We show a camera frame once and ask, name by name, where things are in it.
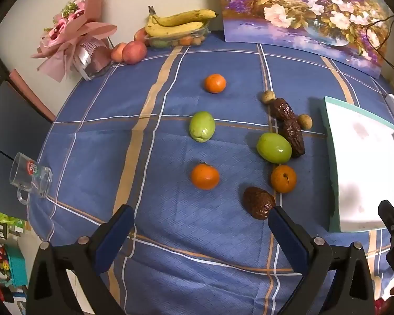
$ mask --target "blue gripper pad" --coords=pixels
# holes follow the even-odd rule
[[[309,254],[286,221],[274,208],[268,215],[268,225],[293,271],[304,276],[309,269]]]
[[[97,233],[101,227],[104,229],[103,233],[107,231],[95,251],[94,270],[98,275],[109,270],[133,225],[134,210],[123,205],[108,223],[102,224],[95,231]]]

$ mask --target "painting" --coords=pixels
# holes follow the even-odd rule
[[[225,40],[316,53],[372,77],[381,72],[392,15],[383,0],[221,0]]]

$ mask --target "cable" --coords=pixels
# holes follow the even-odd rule
[[[391,34],[391,30],[392,30],[392,25],[394,24],[394,20],[393,20],[392,23],[391,23],[390,31],[388,32],[387,37],[384,39],[383,43],[382,43],[378,48],[376,48],[374,45],[372,45],[371,41],[369,40],[369,36],[368,36],[368,30],[369,30],[373,25],[375,25],[375,24],[377,24],[377,23],[379,23],[379,22],[387,21],[387,20],[389,20],[389,19],[391,19],[391,18],[394,18],[394,15],[391,15],[391,16],[389,16],[389,17],[386,18],[386,19],[378,20],[378,21],[375,21],[375,22],[373,22],[373,23],[367,25],[367,26],[366,26],[366,31],[365,31],[365,32],[366,32],[366,38],[368,39],[368,43],[371,45],[371,47],[372,47],[372,48],[373,48],[373,49],[384,59],[384,61],[394,70],[394,65],[393,65],[392,63],[390,63],[387,59],[385,59],[384,56],[382,55],[382,53],[379,51],[379,49],[382,47],[382,45],[383,45],[384,43],[386,43],[387,40],[390,38],[390,34]]]

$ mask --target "green fruit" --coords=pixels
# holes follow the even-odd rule
[[[164,48],[164,47],[168,47],[169,46],[169,42],[168,41],[163,41],[163,40],[154,40],[152,41],[152,46],[153,47],[158,47],[158,48]]]
[[[196,113],[190,122],[190,136],[197,142],[206,142],[215,132],[215,120],[206,111]]]
[[[272,163],[288,162],[292,155],[290,143],[276,133],[264,133],[257,143],[258,153]]]

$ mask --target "screw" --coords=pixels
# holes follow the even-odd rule
[[[362,245],[362,243],[360,241],[354,242],[353,246],[355,247],[355,249],[358,249],[358,250],[363,248],[363,245]]]
[[[314,238],[314,243],[319,245],[319,246],[323,246],[325,244],[325,240],[322,239],[321,237],[315,237]]]
[[[47,241],[43,241],[42,243],[41,243],[41,245],[39,246],[39,248],[41,249],[41,250],[45,250],[45,249],[47,249],[49,247],[49,242],[47,242]]]
[[[77,242],[78,242],[80,245],[87,244],[87,243],[89,243],[89,237],[83,235],[82,237],[80,237],[80,238],[77,240]]]

